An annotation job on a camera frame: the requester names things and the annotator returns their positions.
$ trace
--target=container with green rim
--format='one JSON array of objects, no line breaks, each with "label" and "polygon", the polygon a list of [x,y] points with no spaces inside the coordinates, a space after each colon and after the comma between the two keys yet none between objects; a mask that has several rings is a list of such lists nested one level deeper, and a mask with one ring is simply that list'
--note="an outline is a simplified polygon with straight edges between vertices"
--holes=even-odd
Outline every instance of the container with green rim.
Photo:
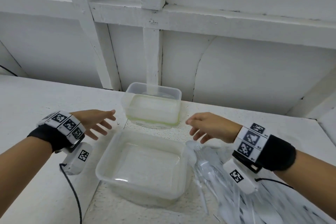
[{"label": "container with green rim", "polygon": [[126,117],[150,128],[171,128],[179,123],[182,92],[179,89],[132,83],[121,99]]}]

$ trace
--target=hand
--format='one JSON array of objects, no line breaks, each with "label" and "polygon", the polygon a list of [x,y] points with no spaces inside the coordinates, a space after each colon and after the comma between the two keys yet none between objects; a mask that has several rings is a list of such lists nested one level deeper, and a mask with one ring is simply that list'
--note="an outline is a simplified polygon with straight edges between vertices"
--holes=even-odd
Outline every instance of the hand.
[{"label": "hand", "polygon": [[205,135],[200,141],[202,144],[212,138],[218,138],[226,143],[233,143],[242,128],[242,125],[211,112],[196,113],[187,119],[185,123],[192,126],[189,134],[194,136],[193,139],[195,141]]},{"label": "hand", "polygon": [[90,131],[93,129],[98,133],[106,136],[107,131],[102,129],[98,123],[104,126],[107,129],[111,129],[112,126],[105,121],[105,119],[116,120],[113,116],[116,113],[115,110],[112,111],[100,111],[100,110],[85,110],[85,111],[78,111],[78,112],[71,112],[73,116],[75,116],[85,127],[86,131],[85,134],[91,137],[93,140],[97,140],[98,137]]}]

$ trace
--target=forearm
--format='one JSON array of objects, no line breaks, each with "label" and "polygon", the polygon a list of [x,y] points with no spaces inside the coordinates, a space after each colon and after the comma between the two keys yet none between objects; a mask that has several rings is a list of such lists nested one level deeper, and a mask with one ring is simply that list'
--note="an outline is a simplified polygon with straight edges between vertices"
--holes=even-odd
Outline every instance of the forearm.
[{"label": "forearm", "polygon": [[27,137],[0,154],[0,218],[52,152],[50,143]]},{"label": "forearm", "polygon": [[275,174],[336,219],[336,167],[301,151],[294,164]]}]

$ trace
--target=clear plastic container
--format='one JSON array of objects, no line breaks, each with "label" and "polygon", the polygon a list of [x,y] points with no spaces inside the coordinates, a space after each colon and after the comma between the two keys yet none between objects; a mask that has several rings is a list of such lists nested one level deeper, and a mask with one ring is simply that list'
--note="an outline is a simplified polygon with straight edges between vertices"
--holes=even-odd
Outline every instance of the clear plastic container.
[{"label": "clear plastic container", "polygon": [[181,96],[179,89],[134,82],[121,99],[121,105],[126,117],[136,124],[169,128],[179,123]]},{"label": "clear plastic container", "polygon": [[187,189],[184,147],[174,140],[123,130],[112,138],[96,175],[120,190],[174,200]]}]

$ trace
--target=person's left arm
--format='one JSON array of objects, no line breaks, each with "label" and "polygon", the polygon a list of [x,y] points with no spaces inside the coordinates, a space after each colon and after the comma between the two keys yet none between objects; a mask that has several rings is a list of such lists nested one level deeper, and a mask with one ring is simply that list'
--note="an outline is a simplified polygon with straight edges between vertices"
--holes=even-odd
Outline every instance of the person's left arm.
[{"label": "person's left arm", "polygon": [[[100,134],[107,132],[112,126],[105,119],[116,120],[115,110],[86,110],[70,113],[85,127],[85,134],[94,140],[98,137],[90,131]],[[19,196],[31,179],[47,162],[53,153],[51,144],[37,137],[27,137],[0,154],[0,218]]]}]

